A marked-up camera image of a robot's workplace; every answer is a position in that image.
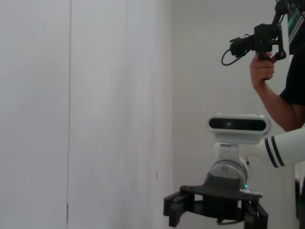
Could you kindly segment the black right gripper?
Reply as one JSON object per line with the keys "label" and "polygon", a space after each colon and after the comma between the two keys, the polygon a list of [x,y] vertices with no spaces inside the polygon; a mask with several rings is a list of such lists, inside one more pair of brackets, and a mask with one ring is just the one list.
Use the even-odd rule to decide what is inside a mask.
{"label": "black right gripper", "polygon": [[198,186],[182,186],[163,199],[163,215],[169,227],[177,227],[181,216],[191,212],[223,220],[244,221],[244,229],[267,229],[268,213],[260,205],[261,194],[240,187],[241,179],[208,174]]}

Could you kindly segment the person's hand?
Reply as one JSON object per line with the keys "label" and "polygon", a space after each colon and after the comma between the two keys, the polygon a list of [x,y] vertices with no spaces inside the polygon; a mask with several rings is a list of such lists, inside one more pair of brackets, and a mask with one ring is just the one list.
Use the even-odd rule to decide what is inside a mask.
{"label": "person's hand", "polygon": [[269,60],[260,60],[257,53],[250,63],[250,76],[254,89],[260,88],[265,81],[270,80],[274,74],[274,58]]}

